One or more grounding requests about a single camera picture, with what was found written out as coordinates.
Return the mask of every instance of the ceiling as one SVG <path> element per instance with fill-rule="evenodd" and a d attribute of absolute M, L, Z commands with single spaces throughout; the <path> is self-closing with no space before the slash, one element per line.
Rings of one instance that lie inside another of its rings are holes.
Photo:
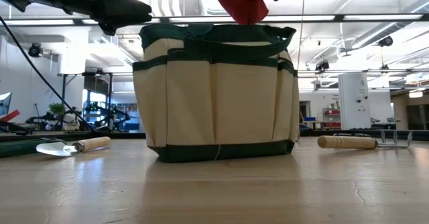
<path fill-rule="evenodd" d="M 140 0 L 152 6 L 154 16 L 210 16 L 226 15 L 217 0 Z M 264 0 L 269 8 L 270 15 L 301 15 L 301 14 L 359 14 L 359 13 L 415 13 L 412 9 L 416 2 L 421 0 Z M 32 19 L 32 18 L 70 18 L 59 9 L 46 7 L 43 5 L 30 5 L 25 13 L 0 3 L 0 14 L 4 18 L 11 19 Z M 86 18 L 85 15 L 73 15 L 75 18 Z M 362 47 L 358 50 L 350 51 L 351 56 L 342 57 L 339 53 L 341 48 L 350 48 L 354 40 L 371 30 L 381 27 L 380 25 L 389 23 L 271 23 L 272 26 L 293 27 L 297 29 L 289 52 L 294 61 L 295 67 L 299 70 L 314 70 L 316 63 L 321 60 L 328 60 L 331 69 L 378 69 L 382 62 L 389 63 L 389 67 L 396 69 L 406 69 L 414 66 L 426 67 L 424 63 L 429 62 L 429 50 L 427 41 L 429 40 L 429 22 L 416 22 L 402 27 L 390 34 L 393 38 L 393 45 L 380 48 L 379 46 Z M 143 50 L 141 49 L 141 39 L 138 35 L 140 25 L 123 27 L 117 30 L 118 45 L 135 60 L 141 60 Z M 76 30 L 81 27 L 25 27 L 14 28 L 14 30 L 25 37 L 31 34 L 62 34 L 68 36 L 70 40 L 76 35 Z M 92 32 L 99 32 L 98 27 L 92 27 Z M 89 66 L 97 65 L 97 58 L 88 59 Z M 337 74 L 328 74 L 328 78 L 333 78 Z M 404 74 L 389 75 L 390 81 L 403 78 Z M 314 78 L 303 78 L 300 81 L 314 82 Z M 118 78 L 117 80 L 128 81 L 129 77 Z"/>

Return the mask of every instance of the wooden tabletop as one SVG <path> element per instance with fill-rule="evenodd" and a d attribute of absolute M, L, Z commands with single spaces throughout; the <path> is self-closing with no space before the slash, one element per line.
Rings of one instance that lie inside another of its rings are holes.
<path fill-rule="evenodd" d="M 142 139 L 0 159 L 0 223 L 427 223 L 429 144 L 165 164 Z"/>

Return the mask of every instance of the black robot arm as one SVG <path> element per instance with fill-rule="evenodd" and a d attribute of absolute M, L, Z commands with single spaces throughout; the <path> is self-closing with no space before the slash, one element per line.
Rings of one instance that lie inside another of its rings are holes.
<path fill-rule="evenodd" d="M 20 10 L 30 3 L 63 9 L 66 13 L 73 12 L 89 15 L 97 21 L 101 29 L 110 36 L 116 29 L 127 25 L 143 23 L 151 20 L 151 7 L 138 0 L 4 0 Z"/>

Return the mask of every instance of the garden tool bag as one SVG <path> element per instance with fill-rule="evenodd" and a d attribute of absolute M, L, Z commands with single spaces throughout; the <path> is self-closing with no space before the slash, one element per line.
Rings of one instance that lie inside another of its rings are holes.
<path fill-rule="evenodd" d="M 295 30 L 266 25 L 143 27 L 133 64 L 147 146 L 165 162 L 290 154 L 299 132 Z"/>

